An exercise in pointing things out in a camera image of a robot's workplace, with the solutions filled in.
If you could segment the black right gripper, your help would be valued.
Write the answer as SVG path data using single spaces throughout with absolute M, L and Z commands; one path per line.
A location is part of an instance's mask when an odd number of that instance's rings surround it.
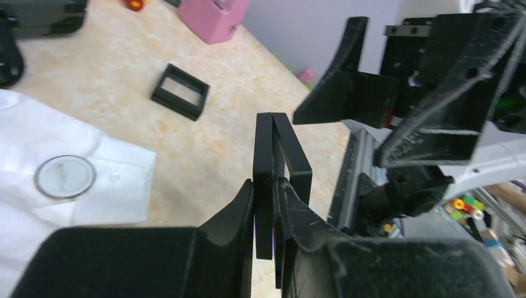
M 522 57 L 522 13 L 504 12 L 511 9 L 525 9 L 525 1 L 481 1 L 471 13 L 387 26 L 384 75 L 358 70 L 368 17 L 348 18 L 293 123 L 392 129 L 403 119 L 377 149 L 377 166 L 466 165 Z

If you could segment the brown ring brooch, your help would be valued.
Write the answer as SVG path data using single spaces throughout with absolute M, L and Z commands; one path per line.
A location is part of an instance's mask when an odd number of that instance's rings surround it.
M 94 165 L 76 155 L 61 155 L 42 163 L 33 176 L 35 187 L 52 199 L 73 199 L 93 187 L 97 178 Z

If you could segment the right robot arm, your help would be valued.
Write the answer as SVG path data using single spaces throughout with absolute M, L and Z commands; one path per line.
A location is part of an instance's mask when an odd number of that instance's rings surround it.
M 354 124 L 328 213 L 356 229 L 415 217 L 525 176 L 525 3 L 386 28 L 378 74 L 359 71 L 368 17 L 346 20 L 295 125 Z

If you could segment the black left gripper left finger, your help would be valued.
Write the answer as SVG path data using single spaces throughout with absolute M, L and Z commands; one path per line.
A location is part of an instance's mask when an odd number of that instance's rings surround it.
M 63 228 L 12 297 L 249 297 L 253 189 L 199 227 Z

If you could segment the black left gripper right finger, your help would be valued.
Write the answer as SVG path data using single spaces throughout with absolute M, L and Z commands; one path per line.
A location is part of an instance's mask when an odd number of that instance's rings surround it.
M 288 232 L 283 297 L 513 297 L 484 245 L 462 238 L 352 238 L 276 178 L 273 197 Z

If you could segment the black square frame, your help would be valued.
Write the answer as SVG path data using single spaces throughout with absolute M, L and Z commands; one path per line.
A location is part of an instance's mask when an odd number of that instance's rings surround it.
M 285 216 L 274 196 L 274 183 L 285 176 L 286 169 L 298 197 L 308 204 L 313 172 L 287 114 L 258 113 L 252 166 L 256 258 L 274 260 L 275 286 L 281 290 L 285 289 L 283 267 L 289 236 L 282 227 Z
M 184 70 L 167 64 L 151 100 L 180 114 L 198 121 L 207 101 L 210 86 Z

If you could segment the white shirt garment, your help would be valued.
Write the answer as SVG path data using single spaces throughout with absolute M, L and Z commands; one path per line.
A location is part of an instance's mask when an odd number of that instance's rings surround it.
M 1 296 L 46 237 L 147 219 L 156 153 L 15 91 L 1 91 Z

